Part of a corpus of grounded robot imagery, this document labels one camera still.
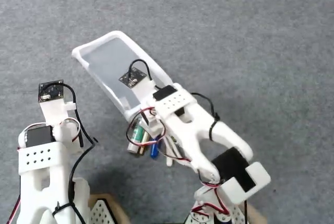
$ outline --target blue battery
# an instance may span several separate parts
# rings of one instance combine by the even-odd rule
[[[159,155],[158,147],[160,147],[160,146],[161,146],[161,141],[159,141],[156,144],[151,145],[151,158],[152,159],[155,159]]]

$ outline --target perforated metal plate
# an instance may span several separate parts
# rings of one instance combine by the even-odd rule
[[[117,224],[103,200],[98,200],[90,212],[89,224]]]
[[[234,207],[233,209],[229,209],[231,215],[227,216],[224,214],[215,213],[214,216],[206,217],[196,213],[190,213],[184,222],[184,224],[215,224],[218,223],[223,224],[245,224],[245,216],[238,207]]]

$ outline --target wooden base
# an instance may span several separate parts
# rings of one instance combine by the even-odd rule
[[[241,204],[239,208],[245,213],[244,204]],[[249,203],[247,204],[247,219],[250,224],[268,224],[267,219]]]

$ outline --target black circuit board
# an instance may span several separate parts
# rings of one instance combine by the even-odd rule
[[[38,88],[38,95],[39,95],[38,102],[39,103],[50,101],[50,100],[62,99],[64,97],[64,87],[63,86],[52,85],[46,89],[43,89],[48,84],[54,83],[54,82],[62,84],[64,81],[61,79],[61,80],[55,80],[55,81],[39,84],[39,88]]]
[[[128,88],[134,88],[139,82],[141,82],[147,74],[143,73],[141,70],[133,67],[131,71],[130,78],[128,76],[127,72],[124,74],[121,78],[119,78],[119,81],[125,84]]]

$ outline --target black wire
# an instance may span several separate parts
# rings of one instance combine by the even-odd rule
[[[209,139],[212,141],[212,130],[213,130],[214,126],[217,124],[217,122],[220,121],[220,117],[219,117],[218,113],[214,110],[214,105],[213,105],[212,100],[210,100],[208,97],[206,97],[206,96],[204,96],[200,93],[197,93],[197,92],[192,92],[192,95],[200,96],[201,98],[206,99],[210,103],[211,115],[214,118],[214,122],[212,123],[212,125],[210,126],[210,129],[209,129]]]
[[[245,205],[245,224],[248,224],[248,216],[247,216],[247,201],[244,202]]]
[[[21,176],[19,176],[19,195],[17,196],[17,200],[15,202],[14,208],[10,213],[10,216],[7,220],[7,224],[9,224],[10,219],[14,218],[15,212],[18,211],[17,208],[19,207],[19,203],[21,201]]]
[[[51,82],[51,83],[48,83],[47,85],[45,85],[43,88],[41,88],[41,91],[40,93],[38,94],[38,98],[39,100],[41,101],[45,101],[45,100],[42,100],[41,99],[41,94],[43,93],[43,91],[45,91],[48,87],[50,86],[62,86],[62,87],[66,87],[68,88],[71,93],[72,93],[72,97],[73,97],[73,103],[76,103],[77,102],[77,98],[76,98],[76,95],[75,95],[75,92],[73,90],[72,87],[70,87],[69,85],[65,84],[65,83],[59,83],[59,82]],[[69,174],[69,179],[68,179],[68,201],[69,203],[65,204],[67,205],[66,207],[70,206],[72,207],[73,211],[76,213],[76,215],[78,216],[78,218],[80,219],[81,223],[82,224],[86,224],[84,218],[82,217],[82,215],[80,214],[79,210],[77,209],[77,207],[75,206],[73,200],[74,200],[74,186],[75,186],[75,183],[73,181],[73,176],[74,176],[74,172],[77,168],[77,166],[79,165],[80,161],[84,158],[84,156],[90,151],[92,150],[94,147],[95,147],[95,142],[98,142],[94,137],[93,139],[95,140],[95,142],[91,139],[91,137],[87,134],[83,124],[82,124],[82,121],[80,119],[80,116],[79,116],[79,113],[78,113],[78,110],[77,110],[77,105],[76,105],[76,109],[74,110],[74,113],[75,113],[75,116],[78,120],[78,122],[80,123],[80,126],[81,126],[81,130],[83,132],[83,134],[85,135],[85,137],[87,138],[87,140],[90,142],[91,146],[89,148],[87,148],[81,155],[80,157],[77,159],[77,161],[74,163],[72,169],[71,169],[71,172]],[[59,211],[63,210],[65,207],[56,207],[55,208],[55,211],[53,212],[53,216],[58,213]]]
[[[152,79],[152,76],[151,76],[150,68],[148,67],[148,64],[146,63],[146,61],[144,61],[144,60],[142,60],[142,59],[140,59],[140,58],[138,58],[138,59],[132,61],[131,64],[129,65],[129,70],[128,70],[128,73],[127,73],[127,78],[128,78],[128,80],[130,80],[130,78],[131,78],[132,66],[133,66],[135,63],[137,63],[137,62],[142,62],[142,63],[144,63],[144,65],[146,66],[146,70],[147,70],[148,78],[149,78],[150,80],[153,80],[153,79]]]

